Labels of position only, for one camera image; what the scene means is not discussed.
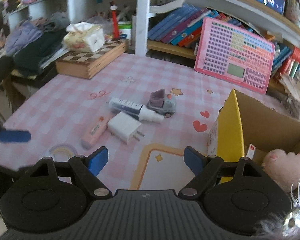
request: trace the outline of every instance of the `purple clothing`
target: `purple clothing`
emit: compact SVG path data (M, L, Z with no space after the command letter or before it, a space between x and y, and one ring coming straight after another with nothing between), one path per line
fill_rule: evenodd
M29 43L37 40L42 35L37 27L30 21L26 21L16 27L6 39L6 55L12 57L19 50L23 49Z

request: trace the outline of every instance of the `power adapter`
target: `power adapter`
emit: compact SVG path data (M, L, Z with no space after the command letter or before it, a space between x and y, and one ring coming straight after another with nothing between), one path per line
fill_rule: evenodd
M129 144L132 138L140 141L137 134L142 137L145 136L140 132L141 126L141 122L125 112L120 112L108 122L108 129L126 144Z

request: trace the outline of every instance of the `red marker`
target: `red marker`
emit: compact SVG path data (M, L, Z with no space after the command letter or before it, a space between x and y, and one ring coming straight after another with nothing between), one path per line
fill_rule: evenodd
M112 13L112 21L113 21L113 36L115 39L119 38L119 27L118 27L118 21L117 21L117 15L116 10L118 7L116 5L110 6L110 10Z

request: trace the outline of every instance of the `wooden chessboard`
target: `wooden chessboard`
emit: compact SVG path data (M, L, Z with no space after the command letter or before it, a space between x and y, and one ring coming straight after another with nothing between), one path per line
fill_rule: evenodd
M90 79L110 62L128 50L128 40L106 42L95 52L70 51L56 61L59 74Z

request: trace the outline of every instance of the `pink learning board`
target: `pink learning board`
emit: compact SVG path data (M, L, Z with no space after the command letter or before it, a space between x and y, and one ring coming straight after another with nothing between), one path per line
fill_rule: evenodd
M232 24L204 19L197 72L265 94L273 59L273 43Z

